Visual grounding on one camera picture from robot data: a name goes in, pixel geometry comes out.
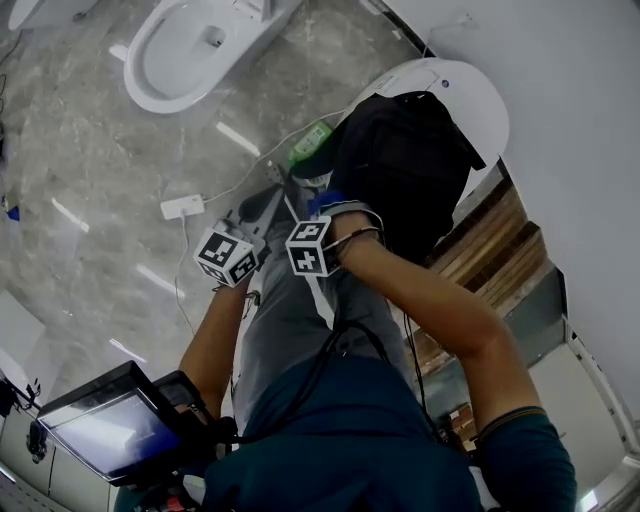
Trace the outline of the wooden curb strip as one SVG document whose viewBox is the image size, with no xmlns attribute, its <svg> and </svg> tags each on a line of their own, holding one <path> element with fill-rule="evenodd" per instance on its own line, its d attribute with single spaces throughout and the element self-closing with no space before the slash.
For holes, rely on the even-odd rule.
<svg viewBox="0 0 640 512">
<path fill-rule="evenodd" d="M 453 357 L 422 329 L 414 332 L 417 361 L 423 376 L 438 370 Z"/>
</svg>

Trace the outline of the white slotted brush holder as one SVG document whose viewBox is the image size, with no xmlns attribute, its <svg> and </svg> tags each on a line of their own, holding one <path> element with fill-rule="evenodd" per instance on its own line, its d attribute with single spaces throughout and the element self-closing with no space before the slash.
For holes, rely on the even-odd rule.
<svg viewBox="0 0 640 512">
<path fill-rule="evenodd" d="M 329 186 L 333 172 L 327 169 L 293 167 L 290 171 L 293 181 L 302 188 L 326 189 Z"/>
</svg>

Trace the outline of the black backpack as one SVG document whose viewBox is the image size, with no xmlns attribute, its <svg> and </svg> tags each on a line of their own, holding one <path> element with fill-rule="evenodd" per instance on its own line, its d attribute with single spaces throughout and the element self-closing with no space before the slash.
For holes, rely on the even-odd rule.
<svg viewBox="0 0 640 512">
<path fill-rule="evenodd" d="M 445 105 L 416 91 L 360 102 L 292 172 L 329 175 L 329 189 L 381 217 L 395 254 L 421 264 L 452 229 L 470 172 L 484 166 Z"/>
</svg>

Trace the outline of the black monitor mount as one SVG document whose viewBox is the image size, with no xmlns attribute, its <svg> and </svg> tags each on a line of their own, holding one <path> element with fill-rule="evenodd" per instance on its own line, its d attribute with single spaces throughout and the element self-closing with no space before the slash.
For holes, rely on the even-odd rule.
<svg viewBox="0 0 640 512">
<path fill-rule="evenodd" d="M 161 485 L 166 502 L 161 512 L 204 512 L 204 473 L 214 462 L 230 455 L 238 433 L 231 417 L 215 418 L 204 399 L 182 371 L 176 370 L 152 383 L 174 410 L 170 425 L 177 429 L 178 446 L 162 461 Z"/>
</svg>

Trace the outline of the blue cloth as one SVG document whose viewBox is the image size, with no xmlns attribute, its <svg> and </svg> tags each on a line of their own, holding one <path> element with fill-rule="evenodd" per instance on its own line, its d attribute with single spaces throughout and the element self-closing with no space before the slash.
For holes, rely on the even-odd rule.
<svg viewBox="0 0 640 512">
<path fill-rule="evenodd" d="M 324 190 L 318 192 L 307 201 L 307 215 L 309 218 L 319 216 L 322 211 L 334 203 L 345 201 L 344 194 L 337 190 Z"/>
</svg>

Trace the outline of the white toilet with oval lid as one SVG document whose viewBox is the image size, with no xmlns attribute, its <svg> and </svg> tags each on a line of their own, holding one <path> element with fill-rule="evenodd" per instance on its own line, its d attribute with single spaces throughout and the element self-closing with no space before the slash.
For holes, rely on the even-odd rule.
<svg viewBox="0 0 640 512">
<path fill-rule="evenodd" d="M 436 57 L 409 60 L 374 80 L 343 115 L 373 94 L 394 97 L 408 92 L 436 96 L 483 160 L 482 167 L 496 165 L 509 139 L 506 105 L 489 78 L 466 62 Z"/>
</svg>

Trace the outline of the person's left forearm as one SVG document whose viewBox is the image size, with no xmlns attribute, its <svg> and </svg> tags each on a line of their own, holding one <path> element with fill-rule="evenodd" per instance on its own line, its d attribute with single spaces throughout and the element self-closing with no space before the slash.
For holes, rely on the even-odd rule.
<svg viewBox="0 0 640 512">
<path fill-rule="evenodd" d="M 198 390 L 209 414 L 219 419 L 233 371 L 235 349 L 249 283 L 223 287 L 212 298 L 179 370 Z"/>
</svg>

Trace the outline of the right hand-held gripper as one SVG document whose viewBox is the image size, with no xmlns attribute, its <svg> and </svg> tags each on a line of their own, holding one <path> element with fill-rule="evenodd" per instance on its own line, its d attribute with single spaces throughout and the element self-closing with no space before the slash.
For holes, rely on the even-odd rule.
<svg viewBox="0 0 640 512">
<path fill-rule="evenodd" d="M 370 225 L 330 240 L 334 218 L 354 212 L 368 216 Z M 353 238 L 367 232 L 374 232 L 384 239 L 382 218 L 366 203 L 351 200 L 322 206 L 311 220 L 299 221 L 286 240 L 285 247 L 293 273 L 303 277 L 330 277 L 340 267 L 338 253 Z"/>
</svg>

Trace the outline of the person's teal shirt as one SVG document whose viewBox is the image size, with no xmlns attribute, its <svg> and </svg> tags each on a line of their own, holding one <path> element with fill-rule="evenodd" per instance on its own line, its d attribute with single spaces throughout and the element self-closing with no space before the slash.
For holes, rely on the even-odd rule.
<svg viewBox="0 0 640 512">
<path fill-rule="evenodd" d="M 526 406 L 480 433 L 474 458 L 438 443 L 396 369 L 332 357 L 310 398 L 276 434 L 310 370 L 301 363 L 256 403 L 253 442 L 204 471 L 205 512 L 574 512 L 574 466 L 546 412 Z"/>
</svg>

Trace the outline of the black monitor screen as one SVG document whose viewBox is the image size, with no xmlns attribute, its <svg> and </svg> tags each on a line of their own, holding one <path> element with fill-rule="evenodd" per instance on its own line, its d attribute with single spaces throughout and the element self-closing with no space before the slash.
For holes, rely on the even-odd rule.
<svg viewBox="0 0 640 512">
<path fill-rule="evenodd" d="M 133 482 L 171 462 L 184 428 L 169 401 L 134 361 L 44 405 L 37 421 L 108 482 Z"/>
</svg>

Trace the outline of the white power strip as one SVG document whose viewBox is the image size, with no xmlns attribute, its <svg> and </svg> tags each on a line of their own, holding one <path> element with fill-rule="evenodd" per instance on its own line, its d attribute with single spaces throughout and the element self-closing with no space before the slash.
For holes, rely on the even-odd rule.
<svg viewBox="0 0 640 512">
<path fill-rule="evenodd" d="M 165 220 L 174 220 L 202 214 L 205 211 L 205 203 L 200 194 L 195 194 L 162 201 L 160 208 Z"/>
</svg>

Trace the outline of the green bottle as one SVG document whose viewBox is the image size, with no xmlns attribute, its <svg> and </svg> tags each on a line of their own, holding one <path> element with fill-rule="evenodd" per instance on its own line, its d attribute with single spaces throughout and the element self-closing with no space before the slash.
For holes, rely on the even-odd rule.
<svg viewBox="0 0 640 512">
<path fill-rule="evenodd" d="M 288 163 L 295 165 L 311 157 L 320 146 L 328 139 L 333 128 L 324 121 L 317 121 L 305 134 L 291 147 L 288 154 Z"/>
</svg>

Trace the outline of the person's right forearm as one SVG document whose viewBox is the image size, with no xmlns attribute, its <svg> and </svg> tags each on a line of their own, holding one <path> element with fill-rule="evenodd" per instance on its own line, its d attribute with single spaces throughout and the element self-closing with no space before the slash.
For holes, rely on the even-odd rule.
<svg viewBox="0 0 640 512">
<path fill-rule="evenodd" d="M 476 427 L 541 402 L 502 318 L 463 287 L 386 249 L 362 213 L 341 214 L 332 235 L 343 268 L 407 313 L 460 362 Z"/>
</svg>

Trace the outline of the white toilet with raised seat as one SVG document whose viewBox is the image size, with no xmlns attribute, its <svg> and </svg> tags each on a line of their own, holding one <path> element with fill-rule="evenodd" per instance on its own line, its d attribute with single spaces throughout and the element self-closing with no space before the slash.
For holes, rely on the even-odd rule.
<svg viewBox="0 0 640 512">
<path fill-rule="evenodd" d="M 124 60 L 127 92 L 156 114 L 186 110 L 259 54 L 302 0 L 161 0 Z"/>
</svg>

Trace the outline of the person's grey trouser legs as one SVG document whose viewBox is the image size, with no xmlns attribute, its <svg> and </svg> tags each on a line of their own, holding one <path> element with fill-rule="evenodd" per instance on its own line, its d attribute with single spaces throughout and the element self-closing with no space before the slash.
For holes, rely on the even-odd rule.
<svg viewBox="0 0 640 512">
<path fill-rule="evenodd" d="M 239 379 L 233 393 L 235 419 L 245 431 L 259 398 L 289 368 L 315 356 L 331 333 L 316 308 L 311 288 L 293 274 L 285 241 L 295 222 L 279 206 L 267 233 L 271 249 L 261 270 L 262 302 L 242 341 Z M 376 334 L 405 381 L 412 370 L 399 326 L 382 295 L 345 270 L 320 282 L 337 320 L 355 320 Z"/>
</svg>

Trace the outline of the white cabinet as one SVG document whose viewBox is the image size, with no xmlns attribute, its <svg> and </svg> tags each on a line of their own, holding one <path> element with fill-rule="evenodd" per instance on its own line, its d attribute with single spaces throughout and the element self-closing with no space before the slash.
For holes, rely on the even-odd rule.
<svg viewBox="0 0 640 512">
<path fill-rule="evenodd" d="M 62 448 L 34 463 L 31 418 L 12 411 L 0 431 L 0 512 L 113 512 L 117 491 Z"/>
</svg>

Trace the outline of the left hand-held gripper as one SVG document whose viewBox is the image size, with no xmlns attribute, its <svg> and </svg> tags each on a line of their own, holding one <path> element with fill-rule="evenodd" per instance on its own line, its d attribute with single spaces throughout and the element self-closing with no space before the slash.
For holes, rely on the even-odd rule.
<svg viewBox="0 0 640 512">
<path fill-rule="evenodd" d="M 284 198 L 284 187 L 272 185 L 207 228 L 193 253 L 202 272 L 220 285 L 236 287 L 258 271 L 269 253 L 266 235 Z"/>
</svg>

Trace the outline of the cardboard box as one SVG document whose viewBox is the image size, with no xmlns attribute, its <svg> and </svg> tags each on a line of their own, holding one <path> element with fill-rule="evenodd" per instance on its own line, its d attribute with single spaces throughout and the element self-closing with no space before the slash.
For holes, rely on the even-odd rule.
<svg viewBox="0 0 640 512">
<path fill-rule="evenodd" d="M 476 434 L 473 411 L 469 403 L 463 404 L 449 414 L 451 429 L 460 437 Z"/>
</svg>

